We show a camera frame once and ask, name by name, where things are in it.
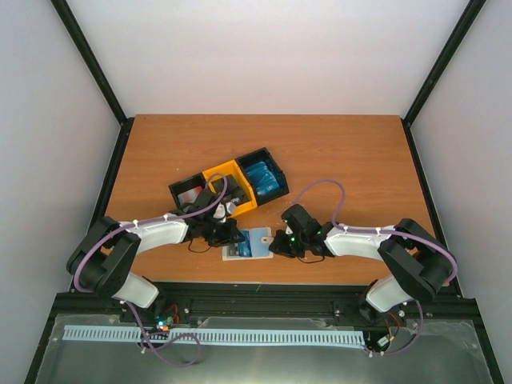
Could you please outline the black vip card stack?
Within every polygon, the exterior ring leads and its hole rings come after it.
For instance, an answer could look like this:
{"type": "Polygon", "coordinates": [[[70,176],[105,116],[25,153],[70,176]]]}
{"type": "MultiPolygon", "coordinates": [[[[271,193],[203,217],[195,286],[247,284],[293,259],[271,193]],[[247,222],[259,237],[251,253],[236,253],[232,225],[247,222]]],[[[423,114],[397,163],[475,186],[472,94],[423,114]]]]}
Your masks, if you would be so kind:
{"type": "MultiPolygon", "coordinates": [[[[240,206],[249,201],[245,191],[240,187],[237,180],[232,174],[226,176],[227,188],[223,195],[222,203],[232,202],[236,206],[240,206]]],[[[213,180],[211,183],[216,194],[220,194],[224,187],[224,181],[222,178],[213,180]]]]}

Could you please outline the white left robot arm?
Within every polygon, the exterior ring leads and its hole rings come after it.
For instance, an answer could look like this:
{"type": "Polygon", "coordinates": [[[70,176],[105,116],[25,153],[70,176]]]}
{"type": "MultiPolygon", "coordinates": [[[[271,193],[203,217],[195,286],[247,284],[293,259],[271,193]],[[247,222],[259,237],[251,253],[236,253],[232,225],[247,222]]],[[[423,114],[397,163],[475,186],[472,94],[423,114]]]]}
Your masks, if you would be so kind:
{"type": "Polygon", "coordinates": [[[156,218],[117,222],[102,217],[72,253],[66,269],[76,290],[131,302],[147,321],[157,322],[165,316],[166,301],[155,284],[131,272],[136,256],[196,238],[210,247],[242,242],[233,218],[236,209],[231,200],[202,190],[192,203],[156,218]]]}

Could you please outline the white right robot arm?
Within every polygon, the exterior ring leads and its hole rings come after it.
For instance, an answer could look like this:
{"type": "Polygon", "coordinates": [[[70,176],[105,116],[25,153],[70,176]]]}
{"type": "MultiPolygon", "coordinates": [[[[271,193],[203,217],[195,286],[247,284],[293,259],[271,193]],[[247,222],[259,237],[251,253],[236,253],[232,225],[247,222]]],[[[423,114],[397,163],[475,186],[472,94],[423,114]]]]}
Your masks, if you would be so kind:
{"type": "Polygon", "coordinates": [[[288,258],[355,256],[381,261],[390,275],[370,284],[359,299],[360,318],[372,323],[404,302],[432,302],[458,272],[451,252],[416,221],[396,226],[356,227],[332,221],[320,224],[299,204],[282,214],[286,224],[269,249],[288,258]]]}

